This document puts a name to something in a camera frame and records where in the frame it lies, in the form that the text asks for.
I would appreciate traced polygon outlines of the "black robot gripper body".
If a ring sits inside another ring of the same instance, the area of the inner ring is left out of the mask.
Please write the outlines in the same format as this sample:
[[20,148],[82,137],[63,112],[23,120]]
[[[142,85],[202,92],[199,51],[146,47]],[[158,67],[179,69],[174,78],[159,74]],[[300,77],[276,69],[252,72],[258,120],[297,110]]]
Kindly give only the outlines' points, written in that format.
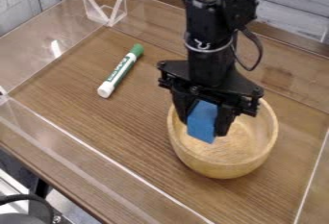
[[231,48],[211,53],[189,50],[186,60],[161,61],[157,68],[161,87],[185,89],[197,96],[197,103],[226,104],[238,114],[257,116],[264,88],[238,71]]

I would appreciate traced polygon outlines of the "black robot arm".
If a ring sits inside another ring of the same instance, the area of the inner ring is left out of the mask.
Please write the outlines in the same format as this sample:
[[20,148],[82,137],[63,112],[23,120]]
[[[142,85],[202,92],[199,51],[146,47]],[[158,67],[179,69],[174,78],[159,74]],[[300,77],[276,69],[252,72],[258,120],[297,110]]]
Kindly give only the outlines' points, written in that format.
[[186,14],[183,44],[187,59],[161,61],[158,84],[173,94],[183,124],[202,102],[214,104],[213,135],[227,135],[235,117],[257,115],[264,88],[238,71],[254,69],[237,54],[238,34],[262,46],[248,24],[256,19],[257,0],[182,0]]

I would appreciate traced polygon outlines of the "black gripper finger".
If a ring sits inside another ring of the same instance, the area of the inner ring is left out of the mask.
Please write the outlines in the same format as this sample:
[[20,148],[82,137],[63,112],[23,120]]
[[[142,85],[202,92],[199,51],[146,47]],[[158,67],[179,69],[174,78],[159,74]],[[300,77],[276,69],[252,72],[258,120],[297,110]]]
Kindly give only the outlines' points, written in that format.
[[231,123],[238,115],[238,110],[234,107],[226,104],[218,107],[214,123],[214,131],[218,137],[225,137],[227,135]]
[[185,89],[173,87],[173,102],[182,123],[187,122],[189,114],[197,104],[197,96],[189,93]]

